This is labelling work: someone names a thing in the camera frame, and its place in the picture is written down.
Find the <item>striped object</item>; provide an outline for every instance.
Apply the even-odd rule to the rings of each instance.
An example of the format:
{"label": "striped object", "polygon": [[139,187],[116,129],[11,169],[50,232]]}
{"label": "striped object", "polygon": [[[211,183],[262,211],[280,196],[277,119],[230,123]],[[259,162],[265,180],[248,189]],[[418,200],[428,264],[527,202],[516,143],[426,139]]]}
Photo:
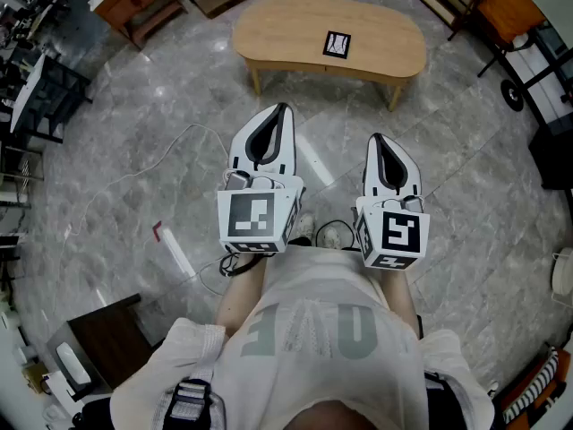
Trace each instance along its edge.
{"label": "striped object", "polygon": [[547,387],[547,384],[549,384],[551,379],[553,379],[553,376],[557,371],[558,363],[559,356],[557,354],[557,349],[551,347],[549,357],[539,374],[529,383],[529,385],[527,385],[523,393],[519,395],[519,397],[517,397],[517,399],[511,403],[505,411],[503,411],[503,420],[506,424],[519,416],[521,411],[527,408],[539,395],[541,395],[543,389]]}

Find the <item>black cable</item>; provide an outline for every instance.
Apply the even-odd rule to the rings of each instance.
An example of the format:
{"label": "black cable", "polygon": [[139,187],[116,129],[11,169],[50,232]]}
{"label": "black cable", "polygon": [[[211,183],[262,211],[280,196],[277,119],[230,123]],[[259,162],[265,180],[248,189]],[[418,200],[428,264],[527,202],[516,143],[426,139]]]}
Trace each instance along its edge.
{"label": "black cable", "polygon": [[328,223],[325,223],[324,225],[322,225],[318,231],[316,231],[316,237],[314,238],[314,246],[318,247],[319,246],[319,234],[321,233],[321,231],[327,227],[328,225],[331,225],[332,223],[342,223],[344,226],[346,226],[348,228],[348,230],[350,231],[350,234],[352,235],[352,244],[350,244],[350,247],[348,248],[352,248],[353,245],[355,244],[355,232],[352,230],[352,228],[350,228],[350,226],[348,225],[348,223],[346,223],[344,220],[342,219],[334,219],[332,221],[329,221]]}
{"label": "black cable", "polygon": [[[332,223],[342,223],[344,226],[346,226],[348,228],[348,230],[350,231],[350,234],[352,235],[352,244],[350,244],[349,247],[345,247],[345,248],[352,248],[354,246],[355,240],[356,240],[355,233],[354,233],[353,229],[350,228],[350,225],[348,225],[348,223],[346,223],[342,219],[334,219],[334,220],[329,221],[328,223],[325,223],[324,225],[322,225],[319,228],[319,230],[316,232],[316,238],[314,239],[314,245],[317,247],[319,246],[318,245],[319,234],[321,233],[321,231],[325,227],[327,227],[328,225],[331,225]],[[248,270],[252,269],[263,258],[270,258],[272,256],[275,256],[275,254],[256,254],[252,258],[252,260],[250,260],[247,264],[236,269],[235,267],[239,261],[239,253],[233,252],[227,245],[225,246],[225,249],[228,251],[229,254],[224,256],[223,258],[221,258],[221,261],[218,264],[218,271],[221,275],[223,275],[225,277],[230,277],[230,278],[238,276],[239,274],[243,274],[244,272],[247,272]]]}

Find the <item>person's arm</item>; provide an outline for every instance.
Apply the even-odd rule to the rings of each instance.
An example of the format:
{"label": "person's arm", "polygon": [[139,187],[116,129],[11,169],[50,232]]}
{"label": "person's arm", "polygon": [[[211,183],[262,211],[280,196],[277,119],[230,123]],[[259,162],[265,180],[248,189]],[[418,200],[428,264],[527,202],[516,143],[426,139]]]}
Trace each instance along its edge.
{"label": "person's arm", "polygon": [[[244,266],[252,254],[240,254],[236,267]],[[230,338],[243,325],[246,318],[261,299],[267,259],[260,260],[252,269],[231,279],[227,291],[218,305],[215,324],[225,327]]]}
{"label": "person's arm", "polygon": [[406,273],[383,271],[379,282],[390,311],[410,325],[419,339],[420,327],[415,314],[414,301],[412,301],[412,295],[410,295],[410,288],[406,280]]}

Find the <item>white cable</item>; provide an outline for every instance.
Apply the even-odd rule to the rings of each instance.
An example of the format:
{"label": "white cable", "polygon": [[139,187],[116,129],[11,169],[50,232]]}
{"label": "white cable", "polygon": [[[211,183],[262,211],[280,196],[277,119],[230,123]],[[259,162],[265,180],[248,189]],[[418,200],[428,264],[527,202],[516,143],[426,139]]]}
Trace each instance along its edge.
{"label": "white cable", "polygon": [[202,286],[205,287],[208,291],[210,291],[213,295],[217,295],[218,297],[222,297],[223,294],[219,293],[218,291],[215,291],[213,288],[208,287],[207,284],[205,282],[203,282],[203,278],[201,277],[201,273],[203,271],[205,271],[207,268],[209,268],[211,265],[215,264],[216,262],[220,262],[226,256],[228,256],[228,255],[224,254],[223,256],[220,256],[214,262],[208,262],[202,268],[199,269],[199,272],[197,272],[197,277],[199,278],[199,282],[202,284]]}
{"label": "white cable", "polygon": [[86,208],[85,208],[85,210],[84,210],[84,212],[83,212],[83,215],[81,216],[80,226],[78,227],[78,231],[74,233],[74,232],[72,232],[72,231],[70,230],[70,231],[68,232],[68,234],[65,236],[64,244],[62,245],[62,252],[60,253],[60,258],[59,258],[58,264],[57,264],[57,279],[58,279],[58,280],[60,280],[60,271],[61,271],[61,266],[62,266],[62,257],[64,256],[65,245],[66,245],[67,242],[68,242],[68,237],[69,237],[69,236],[77,237],[77,236],[80,235],[80,233],[81,233],[81,226],[83,225],[83,222],[84,222],[85,219],[86,219],[86,215],[88,215],[88,208],[89,208],[89,207],[91,206],[91,204],[96,200],[96,198],[97,198],[100,194],[102,194],[102,193],[104,193],[105,191],[107,191],[107,189],[108,189],[110,186],[115,185],[115,184],[118,184],[118,183],[121,182],[122,180],[125,180],[126,178],[129,178],[129,177],[140,176],[141,174],[144,174],[144,173],[147,172],[148,170],[152,170],[153,168],[156,168],[159,164],[161,164],[161,162],[163,161],[163,159],[165,159],[165,157],[166,157],[167,154],[171,151],[171,149],[172,149],[173,146],[177,143],[177,141],[178,141],[181,137],[183,137],[183,135],[184,135],[187,131],[189,131],[189,129],[191,129],[192,127],[195,127],[195,126],[197,126],[197,127],[202,127],[203,129],[214,133],[214,134],[217,136],[217,138],[218,138],[218,142],[221,144],[221,148],[222,148],[223,151],[225,152],[225,156],[227,157],[227,159],[229,159],[229,155],[228,155],[228,153],[227,153],[227,149],[225,148],[225,145],[223,144],[223,141],[221,140],[221,136],[220,136],[215,130],[210,129],[210,128],[208,128],[207,126],[204,126],[204,125],[198,125],[198,124],[196,124],[196,123],[193,123],[192,125],[188,125],[187,127],[185,127],[185,128],[183,129],[183,131],[182,131],[179,135],[177,135],[177,136],[175,137],[175,139],[174,139],[171,143],[169,143],[169,146],[167,147],[167,149],[166,149],[165,152],[163,153],[163,156],[161,156],[161,158],[159,158],[159,160],[158,160],[156,163],[152,164],[152,165],[149,166],[148,168],[145,168],[145,169],[143,169],[143,170],[140,170],[139,172],[136,172],[135,174],[126,174],[126,175],[124,175],[124,176],[119,177],[117,180],[108,183],[105,188],[99,190],[97,193],[95,193],[95,194],[93,195],[93,197],[91,198],[91,201],[88,202],[88,204],[86,205]]}
{"label": "white cable", "polygon": [[237,171],[237,169],[235,169],[235,168],[226,168],[223,171],[223,184],[227,185],[227,182],[229,181],[229,177],[231,176],[231,174],[233,174],[236,171]]}

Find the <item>buckle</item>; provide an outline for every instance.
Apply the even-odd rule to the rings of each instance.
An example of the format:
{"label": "buckle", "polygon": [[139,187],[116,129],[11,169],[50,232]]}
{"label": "buckle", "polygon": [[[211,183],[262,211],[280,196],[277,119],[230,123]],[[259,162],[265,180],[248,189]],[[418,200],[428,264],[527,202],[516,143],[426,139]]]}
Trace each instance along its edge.
{"label": "buckle", "polygon": [[166,413],[166,421],[196,422],[204,412],[209,413],[210,385],[201,379],[184,379],[173,392]]}

